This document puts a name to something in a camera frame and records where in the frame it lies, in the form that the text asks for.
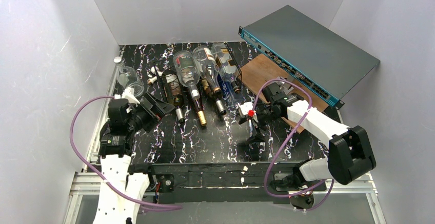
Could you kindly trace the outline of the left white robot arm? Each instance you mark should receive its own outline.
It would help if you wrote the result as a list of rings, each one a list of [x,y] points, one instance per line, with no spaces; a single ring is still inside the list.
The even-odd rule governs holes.
[[[94,223],[135,223],[146,207],[143,196],[152,182],[151,166],[131,165],[134,135],[151,131],[175,106],[146,93],[141,100],[123,94],[108,104],[108,120],[100,132],[101,170],[99,200]]]

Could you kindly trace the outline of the clear bottle red label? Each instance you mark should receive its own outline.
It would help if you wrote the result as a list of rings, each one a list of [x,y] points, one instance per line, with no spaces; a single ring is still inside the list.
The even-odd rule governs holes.
[[[132,88],[135,97],[141,97],[145,91],[145,86],[140,79],[136,70],[132,67],[126,66],[125,61],[117,56],[114,58],[116,66],[116,80],[124,88]]]

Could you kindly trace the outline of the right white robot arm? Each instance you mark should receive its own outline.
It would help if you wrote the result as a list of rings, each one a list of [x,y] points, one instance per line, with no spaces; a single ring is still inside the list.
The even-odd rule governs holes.
[[[266,104],[261,108],[253,102],[238,106],[239,123],[250,121],[253,126],[248,143],[259,141],[260,130],[269,122],[285,118],[303,127],[328,150],[326,158],[305,160],[293,167],[289,176],[270,181],[270,186],[300,189],[309,182],[326,179],[347,185],[377,166],[364,128],[351,128],[329,118],[312,106],[309,94],[285,93],[277,82],[265,85],[262,94]]]

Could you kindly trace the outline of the clear bottle dark label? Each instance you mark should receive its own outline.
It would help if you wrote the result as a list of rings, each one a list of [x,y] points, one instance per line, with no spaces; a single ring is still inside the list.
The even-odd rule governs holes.
[[[197,84],[200,80],[200,75],[192,53],[189,51],[178,51],[173,56],[173,62],[180,84],[189,90],[193,100],[198,100],[200,92]]]

